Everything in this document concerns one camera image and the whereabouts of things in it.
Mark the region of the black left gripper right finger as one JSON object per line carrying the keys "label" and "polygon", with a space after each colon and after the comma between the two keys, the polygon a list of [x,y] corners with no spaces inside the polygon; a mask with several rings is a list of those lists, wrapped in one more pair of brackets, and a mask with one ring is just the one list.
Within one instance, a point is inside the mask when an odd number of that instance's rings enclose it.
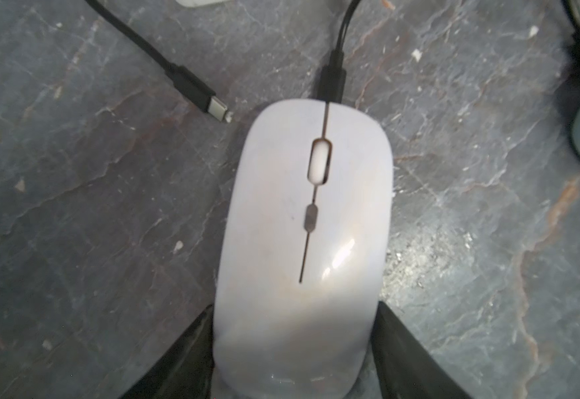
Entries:
{"label": "black left gripper right finger", "polygon": [[383,301],[378,303],[371,349],[384,398],[471,399]]}

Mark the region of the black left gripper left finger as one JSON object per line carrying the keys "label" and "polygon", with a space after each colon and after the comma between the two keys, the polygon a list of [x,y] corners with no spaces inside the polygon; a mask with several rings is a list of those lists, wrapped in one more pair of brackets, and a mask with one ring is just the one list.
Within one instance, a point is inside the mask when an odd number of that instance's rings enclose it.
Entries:
{"label": "black left gripper left finger", "polygon": [[214,306],[210,304],[120,398],[209,398],[215,365],[213,316]]}

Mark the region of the white pink wireless mouse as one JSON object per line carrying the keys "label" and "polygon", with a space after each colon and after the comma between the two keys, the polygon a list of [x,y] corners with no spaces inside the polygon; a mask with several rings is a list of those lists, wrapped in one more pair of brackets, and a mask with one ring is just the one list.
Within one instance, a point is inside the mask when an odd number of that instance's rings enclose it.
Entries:
{"label": "white pink wireless mouse", "polygon": [[391,224],[390,142],[370,116],[273,103],[238,164],[213,355],[251,398],[342,398],[366,357]]}

